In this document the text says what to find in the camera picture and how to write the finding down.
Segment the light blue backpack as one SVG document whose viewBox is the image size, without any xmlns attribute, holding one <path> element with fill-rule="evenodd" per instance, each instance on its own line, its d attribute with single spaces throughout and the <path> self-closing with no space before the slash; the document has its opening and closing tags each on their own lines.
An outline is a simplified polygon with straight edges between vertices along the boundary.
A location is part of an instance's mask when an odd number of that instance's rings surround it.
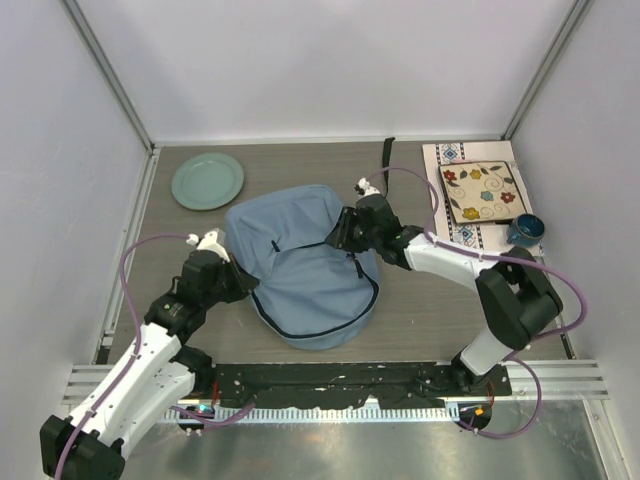
<svg viewBox="0 0 640 480">
<path fill-rule="evenodd" d="M 244 201 L 225 217 L 227 250 L 258 282 L 250 295 L 257 314 L 298 349 L 349 342 L 380 297 L 375 253 L 348 253 L 325 241 L 343 207 L 330 187 L 312 184 Z"/>
</svg>

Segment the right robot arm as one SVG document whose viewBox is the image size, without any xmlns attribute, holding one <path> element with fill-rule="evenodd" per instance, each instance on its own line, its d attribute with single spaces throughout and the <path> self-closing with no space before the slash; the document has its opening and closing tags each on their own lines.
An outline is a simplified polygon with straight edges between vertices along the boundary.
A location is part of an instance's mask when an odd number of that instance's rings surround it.
<svg viewBox="0 0 640 480">
<path fill-rule="evenodd" d="M 325 242 L 349 253 L 375 251 L 386 263 L 430 273 L 478 294 L 486 327 L 451 361 L 457 391 L 472 395 L 488 373 L 523 350 L 563 310 L 541 265 L 523 248 L 485 254 L 456 246 L 414 225 L 403 225 L 380 194 L 342 209 Z"/>
</svg>

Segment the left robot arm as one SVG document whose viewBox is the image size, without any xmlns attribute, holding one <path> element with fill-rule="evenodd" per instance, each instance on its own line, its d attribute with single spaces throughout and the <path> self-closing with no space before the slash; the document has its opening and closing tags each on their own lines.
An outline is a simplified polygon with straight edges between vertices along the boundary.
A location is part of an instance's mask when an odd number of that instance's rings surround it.
<svg viewBox="0 0 640 480">
<path fill-rule="evenodd" d="M 43 471 L 53 479 L 118 479 L 131 453 L 180 399 L 205 397 L 213 362 L 188 346 L 216 304 L 233 303 L 256 287 L 221 246 L 199 248 L 171 289 L 149 307 L 126 352 L 66 418 L 40 430 Z"/>
</svg>

